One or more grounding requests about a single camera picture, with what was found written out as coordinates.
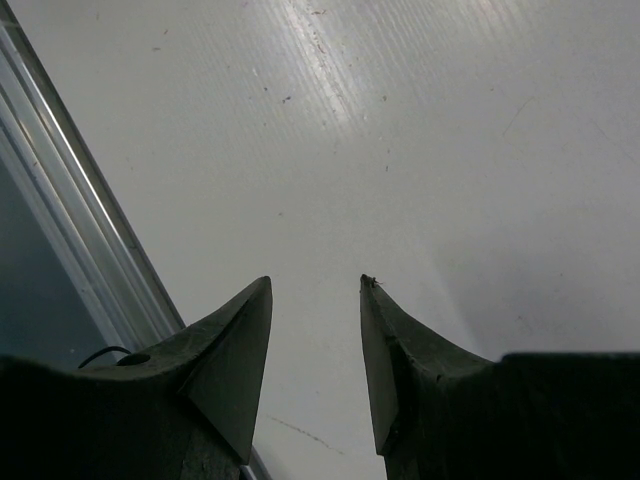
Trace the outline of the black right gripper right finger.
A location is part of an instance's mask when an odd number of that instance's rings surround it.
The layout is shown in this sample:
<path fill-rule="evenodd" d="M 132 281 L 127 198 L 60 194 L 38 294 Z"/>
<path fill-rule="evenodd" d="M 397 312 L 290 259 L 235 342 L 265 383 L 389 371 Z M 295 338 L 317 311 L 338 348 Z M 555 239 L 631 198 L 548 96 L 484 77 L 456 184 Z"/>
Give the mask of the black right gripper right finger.
<path fill-rule="evenodd" d="M 639 357 L 492 362 L 408 315 L 372 277 L 361 338 L 376 452 L 391 479 L 635 479 Z"/>

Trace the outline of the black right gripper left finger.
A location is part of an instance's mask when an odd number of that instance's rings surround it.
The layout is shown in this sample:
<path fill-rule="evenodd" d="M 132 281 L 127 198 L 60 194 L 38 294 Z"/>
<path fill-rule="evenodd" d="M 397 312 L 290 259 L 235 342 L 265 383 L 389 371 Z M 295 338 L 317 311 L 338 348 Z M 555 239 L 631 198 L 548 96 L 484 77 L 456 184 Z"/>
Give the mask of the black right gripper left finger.
<path fill-rule="evenodd" d="M 235 479 L 251 457 L 272 319 L 256 279 L 109 366 L 1 360 L 5 479 Z"/>

